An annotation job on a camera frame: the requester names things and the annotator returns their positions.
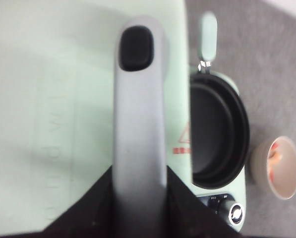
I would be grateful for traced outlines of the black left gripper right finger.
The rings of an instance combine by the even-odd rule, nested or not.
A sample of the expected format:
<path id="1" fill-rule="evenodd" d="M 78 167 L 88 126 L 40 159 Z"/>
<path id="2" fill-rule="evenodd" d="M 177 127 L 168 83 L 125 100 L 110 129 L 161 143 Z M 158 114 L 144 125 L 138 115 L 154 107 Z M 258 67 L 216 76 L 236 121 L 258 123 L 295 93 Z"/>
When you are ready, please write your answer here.
<path id="1" fill-rule="evenodd" d="M 166 206 L 168 238 L 239 237 L 238 232 L 197 199 L 170 167 L 167 167 Z"/>

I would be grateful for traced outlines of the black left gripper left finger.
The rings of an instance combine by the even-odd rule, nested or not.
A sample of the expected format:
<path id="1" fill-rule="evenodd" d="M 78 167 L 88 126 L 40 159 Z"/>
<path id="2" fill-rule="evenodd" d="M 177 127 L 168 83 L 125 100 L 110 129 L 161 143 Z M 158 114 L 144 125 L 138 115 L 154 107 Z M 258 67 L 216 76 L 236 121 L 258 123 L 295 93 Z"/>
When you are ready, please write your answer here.
<path id="1" fill-rule="evenodd" d="M 70 208 L 48 225 L 47 238 L 114 238 L 112 167 Z"/>

